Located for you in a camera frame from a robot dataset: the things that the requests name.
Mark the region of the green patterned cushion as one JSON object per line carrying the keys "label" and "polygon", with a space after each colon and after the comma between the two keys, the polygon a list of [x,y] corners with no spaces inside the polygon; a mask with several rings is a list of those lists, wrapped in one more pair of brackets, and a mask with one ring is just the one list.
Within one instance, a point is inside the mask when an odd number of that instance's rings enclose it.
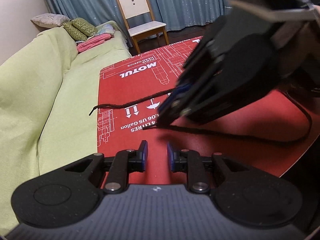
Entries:
{"label": "green patterned cushion", "polygon": [[88,37],[74,27],[71,22],[65,22],[62,26],[75,41],[86,41],[88,39]]}
{"label": "green patterned cushion", "polygon": [[76,29],[78,29],[88,37],[93,36],[98,32],[97,28],[94,25],[90,24],[83,18],[75,18],[71,20],[71,23],[74,27],[76,27]]}

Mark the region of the pink folded cloth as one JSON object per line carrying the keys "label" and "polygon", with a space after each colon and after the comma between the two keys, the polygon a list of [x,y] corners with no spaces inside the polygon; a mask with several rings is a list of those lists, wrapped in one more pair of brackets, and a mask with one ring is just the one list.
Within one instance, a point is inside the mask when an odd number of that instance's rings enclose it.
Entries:
{"label": "pink folded cloth", "polygon": [[103,44],[104,42],[112,39],[113,37],[114,37],[113,34],[108,34],[108,33],[92,36],[91,38],[87,39],[85,42],[79,43],[77,45],[77,50],[79,53],[82,53],[98,45]]}

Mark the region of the blue curtain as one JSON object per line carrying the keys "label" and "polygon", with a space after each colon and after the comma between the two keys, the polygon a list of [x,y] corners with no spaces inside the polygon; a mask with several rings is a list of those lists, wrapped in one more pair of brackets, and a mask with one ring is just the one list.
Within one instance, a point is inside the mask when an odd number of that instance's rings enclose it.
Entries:
{"label": "blue curtain", "polygon": [[[113,20],[125,30],[116,0],[45,0],[51,13],[84,18],[93,25]],[[212,23],[228,13],[227,0],[149,0],[154,17],[166,23],[167,31],[177,31],[193,25]]]}

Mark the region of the dark brown shoelace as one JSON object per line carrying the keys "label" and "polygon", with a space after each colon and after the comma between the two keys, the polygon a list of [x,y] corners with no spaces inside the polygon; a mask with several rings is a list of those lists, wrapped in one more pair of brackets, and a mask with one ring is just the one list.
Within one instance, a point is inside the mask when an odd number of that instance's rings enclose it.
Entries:
{"label": "dark brown shoelace", "polygon": [[[160,92],[157,92],[155,94],[151,94],[148,96],[145,96],[143,98],[122,104],[122,105],[116,105],[116,104],[111,104],[111,103],[103,103],[96,105],[92,108],[90,113],[88,114],[91,116],[91,114],[97,110],[97,109],[123,109],[126,107],[131,107],[132,105],[142,103],[147,100],[151,100],[153,98],[157,98],[160,96],[164,96],[165,94],[171,94],[173,92],[173,88],[163,90]],[[228,139],[237,139],[237,140],[253,140],[253,141],[258,141],[258,142],[263,142],[263,143],[271,143],[271,144],[278,144],[278,145],[288,145],[288,144],[295,144],[298,142],[301,142],[305,140],[313,126],[313,121],[311,115],[294,99],[292,98],[287,92],[282,92],[282,95],[287,98],[295,107],[297,107],[300,112],[306,117],[308,121],[308,130],[307,132],[300,138],[295,139],[295,140],[290,140],[290,141],[276,141],[276,140],[271,140],[271,139],[264,139],[264,138],[259,138],[251,135],[238,135],[238,134],[231,134],[231,133],[223,133],[223,132],[217,132],[217,131],[212,131],[208,129],[202,129],[202,128],[190,128],[190,127],[181,127],[181,126],[176,126],[176,125],[159,125],[158,122],[156,122],[154,125],[147,126],[142,128],[142,130],[150,130],[150,129],[166,129],[169,131],[175,131],[175,132],[183,132],[183,133],[189,133],[189,134],[198,134],[198,135],[214,135],[222,138],[228,138]]]}

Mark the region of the grey pillow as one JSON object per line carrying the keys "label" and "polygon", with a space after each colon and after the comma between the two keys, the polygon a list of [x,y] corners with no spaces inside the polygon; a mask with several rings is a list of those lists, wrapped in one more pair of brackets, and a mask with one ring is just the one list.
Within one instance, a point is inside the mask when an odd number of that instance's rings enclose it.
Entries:
{"label": "grey pillow", "polygon": [[31,22],[33,24],[42,27],[42,28],[55,28],[55,27],[60,27],[66,22],[69,22],[71,19],[68,18],[65,15],[61,14],[42,14],[42,15],[37,15],[31,19]]}

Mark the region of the red printed cardboard sheet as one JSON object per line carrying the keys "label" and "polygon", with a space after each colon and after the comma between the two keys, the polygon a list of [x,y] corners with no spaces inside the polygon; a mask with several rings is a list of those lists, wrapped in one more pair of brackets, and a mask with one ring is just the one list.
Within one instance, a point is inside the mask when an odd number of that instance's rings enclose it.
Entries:
{"label": "red printed cardboard sheet", "polygon": [[98,151],[110,156],[148,141],[147,173],[130,177],[138,184],[183,181],[167,167],[169,141],[282,175],[319,135],[319,115],[276,89],[276,46],[254,34],[213,56],[200,44],[188,39],[100,71]]}

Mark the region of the white wooden chair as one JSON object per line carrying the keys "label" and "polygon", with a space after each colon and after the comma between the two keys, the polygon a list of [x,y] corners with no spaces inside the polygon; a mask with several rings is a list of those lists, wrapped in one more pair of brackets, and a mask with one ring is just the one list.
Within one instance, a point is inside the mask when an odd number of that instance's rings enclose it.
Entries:
{"label": "white wooden chair", "polygon": [[[131,38],[133,47],[140,54],[140,48],[138,42],[152,35],[157,36],[159,41],[159,34],[162,33],[165,39],[165,44],[169,45],[169,38],[166,31],[166,23],[155,20],[155,16],[149,0],[116,0],[122,18],[124,20],[125,27]],[[130,27],[128,19],[149,14],[151,21]]]}

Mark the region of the green covered sofa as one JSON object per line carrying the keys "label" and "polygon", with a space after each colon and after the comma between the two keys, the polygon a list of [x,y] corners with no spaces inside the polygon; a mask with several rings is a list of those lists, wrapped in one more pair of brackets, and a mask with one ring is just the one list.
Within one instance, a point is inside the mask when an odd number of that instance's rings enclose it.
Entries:
{"label": "green covered sofa", "polygon": [[97,151],[100,71],[131,56],[111,26],[110,40],[82,53],[65,29],[43,31],[1,65],[1,235],[18,223],[16,187]]}

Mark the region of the light blue folded cloth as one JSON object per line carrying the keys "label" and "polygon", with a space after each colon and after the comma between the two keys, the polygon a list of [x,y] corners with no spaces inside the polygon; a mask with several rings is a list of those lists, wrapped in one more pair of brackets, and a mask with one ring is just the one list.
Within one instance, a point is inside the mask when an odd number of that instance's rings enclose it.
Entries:
{"label": "light blue folded cloth", "polygon": [[97,35],[102,35],[102,34],[111,34],[114,35],[114,33],[116,32],[116,30],[114,29],[114,27],[109,24],[109,23],[105,23],[99,27],[97,27]]}

